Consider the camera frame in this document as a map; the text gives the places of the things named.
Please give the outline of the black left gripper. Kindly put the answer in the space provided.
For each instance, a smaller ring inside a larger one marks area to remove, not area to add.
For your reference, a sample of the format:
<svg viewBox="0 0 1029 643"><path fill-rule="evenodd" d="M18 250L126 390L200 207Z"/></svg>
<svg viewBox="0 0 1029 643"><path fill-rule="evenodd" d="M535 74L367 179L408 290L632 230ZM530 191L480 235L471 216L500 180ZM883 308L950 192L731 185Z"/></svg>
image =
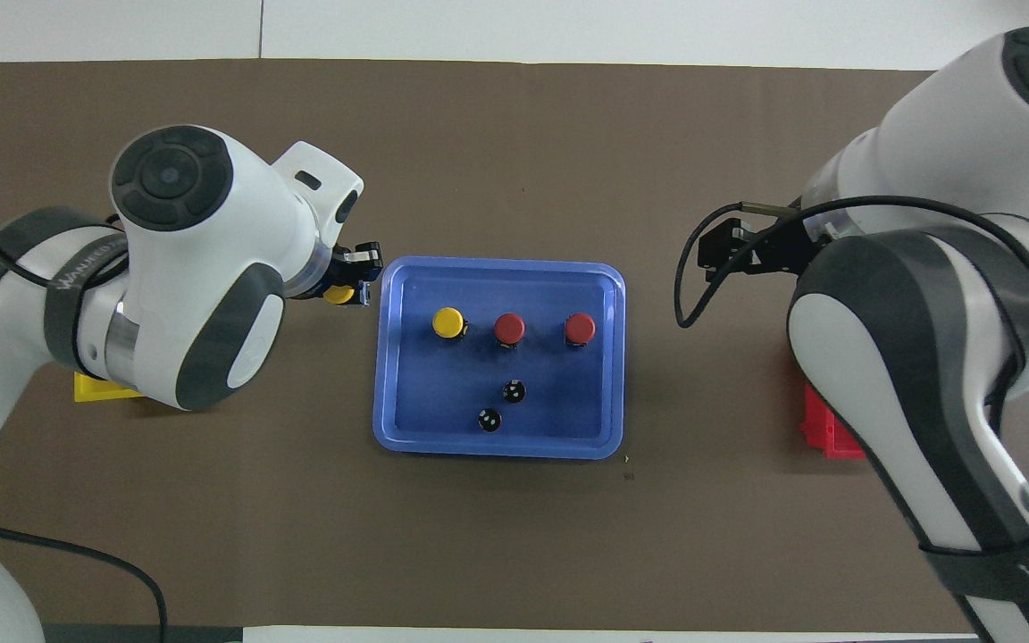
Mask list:
<svg viewBox="0 0 1029 643"><path fill-rule="evenodd" d="M343 261L361 269L382 269L382 247L377 241L342 248ZM330 246L314 243L301 269L287 280L287 298L306 300L323 298L327 289L336 282L336 269L332 267L334 252ZM366 308L372 300L374 280L359 280L354 285L352 305Z"/></svg>

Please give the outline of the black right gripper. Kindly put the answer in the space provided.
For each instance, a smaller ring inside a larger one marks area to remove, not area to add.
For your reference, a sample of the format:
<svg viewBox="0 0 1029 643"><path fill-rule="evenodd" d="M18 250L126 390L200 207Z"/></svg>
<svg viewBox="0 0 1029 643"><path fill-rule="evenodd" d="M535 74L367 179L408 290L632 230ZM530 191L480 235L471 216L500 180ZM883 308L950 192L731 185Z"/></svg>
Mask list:
<svg viewBox="0 0 1029 643"><path fill-rule="evenodd" d="M780 225L771 235L769 229L765 233L767 236L754 243L758 233L741 219L725 219L702 233L698 267L703 271L703 280L718 280L734 270L744 274L801 274L826 246L826 236L812 238L804 222ZM736 262L736 255L746 247L751 251Z"/></svg>

